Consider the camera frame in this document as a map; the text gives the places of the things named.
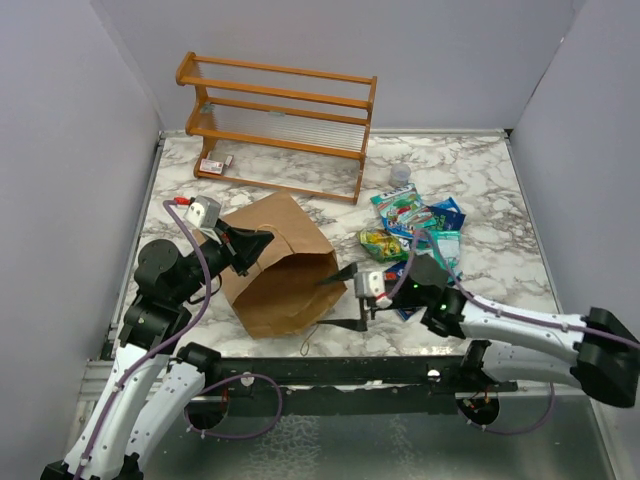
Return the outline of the blue sweet chilli chips bag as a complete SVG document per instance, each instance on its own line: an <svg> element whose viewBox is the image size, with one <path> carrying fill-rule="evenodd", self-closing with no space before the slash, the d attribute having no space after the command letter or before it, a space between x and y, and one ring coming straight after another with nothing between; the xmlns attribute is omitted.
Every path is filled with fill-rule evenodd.
<svg viewBox="0 0 640 480"><path fill-rule="evenodd" d="M407 321L409 320L415 313L418 312L418 309L416 308L408 308L408 309L397 309L396 313L398 314L398 316L403 320L403 321Z"/></svg>

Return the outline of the brown paper bag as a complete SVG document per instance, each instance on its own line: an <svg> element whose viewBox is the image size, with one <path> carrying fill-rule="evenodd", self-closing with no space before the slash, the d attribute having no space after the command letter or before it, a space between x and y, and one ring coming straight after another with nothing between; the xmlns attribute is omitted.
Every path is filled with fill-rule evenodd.
<svg viewBox="0 0 640 480"><path fill-rule="evenodd" d="M222 291L189 335L227 354L253 356L293 342L323 319L347 291L320 282L338 270L334 247L294 198L274 193L223 215L233 227L274 235L249 275L222 273Z"/></svg>

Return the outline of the yellow green candy packet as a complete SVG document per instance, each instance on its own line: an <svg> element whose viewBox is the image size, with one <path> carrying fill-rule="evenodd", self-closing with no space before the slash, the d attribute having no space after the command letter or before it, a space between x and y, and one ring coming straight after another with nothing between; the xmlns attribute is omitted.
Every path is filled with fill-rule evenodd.
<svg viewBox="0 0 640 480"><path fill-rule="evenodd" d="M382 229L363 229L357 235L360 245L378 262L400 262L408 259L403 244Z"/></svg>

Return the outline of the green red candy packet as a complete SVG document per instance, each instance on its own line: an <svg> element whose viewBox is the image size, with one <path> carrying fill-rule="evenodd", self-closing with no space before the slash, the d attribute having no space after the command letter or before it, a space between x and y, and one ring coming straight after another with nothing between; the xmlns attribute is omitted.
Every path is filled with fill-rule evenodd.
<svg viewBox="0 0 640 480"><path fill-rule="evenodd" d="M416 229L436 226L434 214L413 183L373 196L370 201L383 227L394 235L412 238Z"/></svg>

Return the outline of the teal white snack packet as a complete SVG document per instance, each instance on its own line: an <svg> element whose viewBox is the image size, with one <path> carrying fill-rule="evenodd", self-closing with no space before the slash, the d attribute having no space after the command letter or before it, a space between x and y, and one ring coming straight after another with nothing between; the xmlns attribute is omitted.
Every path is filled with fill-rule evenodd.
<svg viewBox="0 0 640 480"><path fill-rule="evenodd" d="M420 232L420 238L415 249L416 255L429 255L445 269L449 267L455 274L460 273L461 238L459 231Z"/></svg>

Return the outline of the blue salt vinegar chips bag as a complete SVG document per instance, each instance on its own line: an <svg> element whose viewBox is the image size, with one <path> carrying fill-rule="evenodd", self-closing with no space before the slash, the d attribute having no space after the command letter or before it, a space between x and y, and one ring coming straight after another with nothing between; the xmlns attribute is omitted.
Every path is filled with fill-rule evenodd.
<svg viewBox="0 0 640 480"><path fill-rule="evenodd" d="M452 197L429 205L428 208L432 213L432 218L435 220L435 230L460 231L462 229L466 215Z"/></svg>

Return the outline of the blue m&m's snack packet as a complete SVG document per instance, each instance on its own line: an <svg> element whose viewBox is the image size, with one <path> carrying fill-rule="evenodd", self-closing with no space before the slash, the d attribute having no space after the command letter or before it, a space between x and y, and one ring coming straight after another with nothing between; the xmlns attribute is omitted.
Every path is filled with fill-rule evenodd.
<svg viewBox="0 0 640 480"><path fill-rule="evenodd" d="M386 284L395 284L402 278L408 280L412 264L407 261L397 262L384 270L384 281Z"/></svg>

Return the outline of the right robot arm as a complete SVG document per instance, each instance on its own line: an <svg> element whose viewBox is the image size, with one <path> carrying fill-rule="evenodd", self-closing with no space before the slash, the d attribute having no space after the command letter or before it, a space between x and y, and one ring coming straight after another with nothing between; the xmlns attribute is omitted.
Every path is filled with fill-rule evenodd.
<svg viewBox="0 0 640 480"><path fill-rule="evenodd" d="M459 378L469 390L528 380L578 388L609 406L634 407L639 342L610 311L535 312L472 295L448 280L435 259L422 255L399 273L364 271L351 263L320 283L354 284L360 317L339 320L342 328L364 331L379 311L415 308L432 333L468 341Z"/></svg>

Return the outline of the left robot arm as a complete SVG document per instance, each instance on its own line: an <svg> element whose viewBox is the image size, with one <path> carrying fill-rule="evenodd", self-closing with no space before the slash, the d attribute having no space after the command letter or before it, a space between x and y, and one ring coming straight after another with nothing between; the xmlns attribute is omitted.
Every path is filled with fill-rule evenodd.
<svg viewBox="0 0 640 480"><path fill-rule="evenodd" d="M212 279L230 268L245 276L273 241L268 231L219 221L209 239L184 256L171 241L146 244L138 255L138 291L126 310L120 345L90 420L64 459L45 467L45 479L140 479L175 419L197 394L220 385L218 353L190 344L161 387L177 340L193 325L185 305L198 291L213 294Z"/></svg>

